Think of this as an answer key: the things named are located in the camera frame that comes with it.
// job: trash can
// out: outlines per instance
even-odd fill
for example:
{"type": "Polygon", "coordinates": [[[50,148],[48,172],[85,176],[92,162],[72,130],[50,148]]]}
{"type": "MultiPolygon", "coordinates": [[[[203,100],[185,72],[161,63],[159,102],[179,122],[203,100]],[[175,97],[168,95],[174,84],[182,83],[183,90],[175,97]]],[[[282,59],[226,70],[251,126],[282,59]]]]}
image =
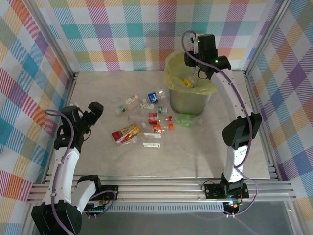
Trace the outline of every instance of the trash can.
{"type": "Polygon", "coordinates": [[[170,89],[172,109],[183,114],[201,114],[216,90],[211,80],[199,79],[194,68],[185,65],[183,51],[174,51],[166,58],[164,83],[170,89]],[[184,79],[194,81],[195,87],[187,87],[184,79]]]}

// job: yellow plastic bag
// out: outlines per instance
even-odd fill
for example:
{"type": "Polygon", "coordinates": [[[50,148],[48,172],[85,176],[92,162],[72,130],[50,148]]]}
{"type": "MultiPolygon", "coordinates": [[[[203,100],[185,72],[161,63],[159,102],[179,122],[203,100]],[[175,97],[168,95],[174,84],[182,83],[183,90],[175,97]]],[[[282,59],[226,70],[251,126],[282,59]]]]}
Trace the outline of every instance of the yellow plastic bag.
{"type": "MultiPolygon", "coordinates": [[[[169,89],[195,93],[202,95],[209,95],[216,91],[216,87],[209,79],[198,79],[197,75],[193,75],[193,67],[185,65],[184,51],[174,51],[165,60],[164,68],[164,83],[169,89]],[[196,80],[196,87],[187,87],[184,84],[184,79],[196,80]]],[[[205,77],[204,73],[199,74],[200,77],[205,77]]]]}

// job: trash bag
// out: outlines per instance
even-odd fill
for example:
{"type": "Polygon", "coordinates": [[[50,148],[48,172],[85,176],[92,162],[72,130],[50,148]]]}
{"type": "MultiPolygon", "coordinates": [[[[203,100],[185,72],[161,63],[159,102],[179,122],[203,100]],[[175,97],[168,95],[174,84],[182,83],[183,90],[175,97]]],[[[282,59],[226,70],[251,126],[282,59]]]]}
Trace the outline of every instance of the trash bag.
{"type": "MultiPolygon", "coordinates": [[[[199,79],[193,71],[193,67],[185,65],[184,51],[174,51],[165,60],[164,83],[169,89],[184,93],[210,95],[216,91],[211,80],[199,79]],[[187,87],[184,79],[194,81],[195,87],[187,87]]],[[[205,78],[205,73],[200,72],[199,77],[205,78]]]]}

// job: plaid wallpaper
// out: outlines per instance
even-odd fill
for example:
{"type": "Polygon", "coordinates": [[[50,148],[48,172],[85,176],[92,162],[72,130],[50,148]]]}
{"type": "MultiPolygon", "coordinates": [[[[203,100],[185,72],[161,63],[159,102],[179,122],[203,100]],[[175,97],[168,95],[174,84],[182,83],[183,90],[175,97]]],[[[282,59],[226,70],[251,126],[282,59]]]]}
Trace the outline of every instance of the plaid wallpaper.
{"type": "Polygon", "coordinates": [[[22,0],[0,0],[0,235],[15,235],[53,144],[69,78],[22,0]]]}
{"type": "Polygon", "coordinates": [[[165,58],[175,49],[182,49],[181,36],[190,29],[215,34],[220,55],[226,55],[234,69],[242,69],[262,38],[279,1],[36,2],[74,71],[162,71],[165,58]],[[58,23],[53,24],[51,17],[56,17],[58,23]],[[62,43],[60,31],[69,48],[62,43]],[[76,68],[73,61],[77,61],[80,68],[76,68]]]}
{"type": "Polygon", "coordinates": [[[294,0],[252,73],[282,177],[313,234],[313,1],[294,0]]]}

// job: white floor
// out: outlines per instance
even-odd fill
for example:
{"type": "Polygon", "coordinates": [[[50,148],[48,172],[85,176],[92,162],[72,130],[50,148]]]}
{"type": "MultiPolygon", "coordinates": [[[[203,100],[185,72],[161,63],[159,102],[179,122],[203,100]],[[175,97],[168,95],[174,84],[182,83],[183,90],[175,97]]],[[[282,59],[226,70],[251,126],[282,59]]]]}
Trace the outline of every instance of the white floor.
{"type": "MultiPolygon", "coordinates": [[[[242,72],[234,72],[234,78],[243,97],[249,101],[242,72]]],[[[98,101],[104,106],[104,113],[92,127],[91,137],[83,144],[75,174],[209,178],[221,176],[226,161],[226,145],[221,133],[229,124],[229,118],[218,92],[212,94],[204,113],[201,114],[203,125],[189,128],[176,125],[165,136],[164,148],[116,145],[112,132],[126,127],[129,122],[127,112],[117,117],[114,110],[128,97],[135,94],[144,97],[159,88],[166,88],[163,84],[163,72],[104,71],[79,74],[71,102],[77,102],[84,111],[92,101],[98,101]]],[[[168,99],[162,101],[161,105],[167,106],[173,114],[168,99]]],[[[244,174],[255,179],[269,178],[259,136],[252,143],[244,174]]]]}

